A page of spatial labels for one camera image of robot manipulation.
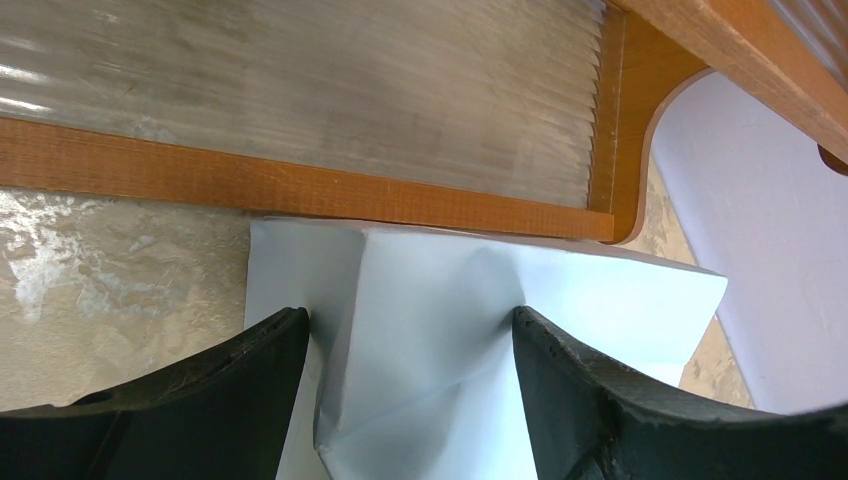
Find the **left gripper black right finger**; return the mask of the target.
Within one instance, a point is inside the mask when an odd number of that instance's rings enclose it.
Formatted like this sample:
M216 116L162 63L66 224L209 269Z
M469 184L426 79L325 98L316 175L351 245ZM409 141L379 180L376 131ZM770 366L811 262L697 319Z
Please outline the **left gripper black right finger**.
M843 405L778 415L649 377L522 306L514 358L541 479L843 479Z

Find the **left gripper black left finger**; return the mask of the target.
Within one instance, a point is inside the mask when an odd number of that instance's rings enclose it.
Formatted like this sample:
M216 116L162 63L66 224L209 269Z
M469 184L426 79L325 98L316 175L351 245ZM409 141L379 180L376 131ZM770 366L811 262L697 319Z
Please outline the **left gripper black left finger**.
M272 479L309 342L282 309L242 333L63 407L1 415L5 479Z

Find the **white blue paper bag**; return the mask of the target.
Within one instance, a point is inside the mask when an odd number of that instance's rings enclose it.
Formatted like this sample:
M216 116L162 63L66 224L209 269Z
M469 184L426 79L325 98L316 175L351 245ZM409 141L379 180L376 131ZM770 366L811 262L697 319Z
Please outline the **white blue paper bag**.
M727 287L569 241L294 218L250 235L246 324L309 315L281 479L533 479L514 308L674 386Z

